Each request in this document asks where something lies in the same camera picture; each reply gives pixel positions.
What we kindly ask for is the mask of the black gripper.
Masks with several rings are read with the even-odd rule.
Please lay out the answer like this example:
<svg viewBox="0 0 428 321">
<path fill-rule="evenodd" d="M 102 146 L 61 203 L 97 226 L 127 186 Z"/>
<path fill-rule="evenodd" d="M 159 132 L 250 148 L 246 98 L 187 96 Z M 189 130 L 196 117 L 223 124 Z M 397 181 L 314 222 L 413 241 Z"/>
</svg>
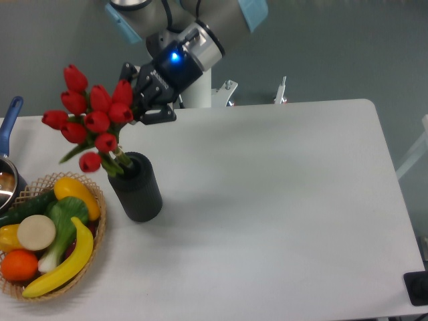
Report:
<svg viewBox="0 0 428 321">
<path fill-rule="evenodd" d="M 177 115 L 168 103 L 174 102 L 191 84 L 203 75 L 192 56 L 177 48 L 165 49 L 151 63 L 142 67 L 124 62 L 119 80 L 132 83 L 143 104 L 155 106 L 144 110 L 138 120 L 144 125 L 174 122 Z"/>
</svg>

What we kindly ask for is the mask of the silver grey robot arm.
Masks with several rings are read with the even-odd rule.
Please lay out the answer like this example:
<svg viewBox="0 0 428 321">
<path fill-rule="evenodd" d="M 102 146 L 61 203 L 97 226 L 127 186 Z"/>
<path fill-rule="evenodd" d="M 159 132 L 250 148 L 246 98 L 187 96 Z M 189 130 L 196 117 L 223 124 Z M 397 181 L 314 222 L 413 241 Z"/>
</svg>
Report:
<svg viewBox="0 0 428 321">
<path fill-rule="evenodd" d="M 120 79 L 133 82 L 134 121 L 172 122 L 174 104 L 211 105 L 201 78 L 267 18 L 266 1 L 109 1 L 105 10 L 130 43 L 144 40 L 145 65 L 126 62 Z"/>
</svg>

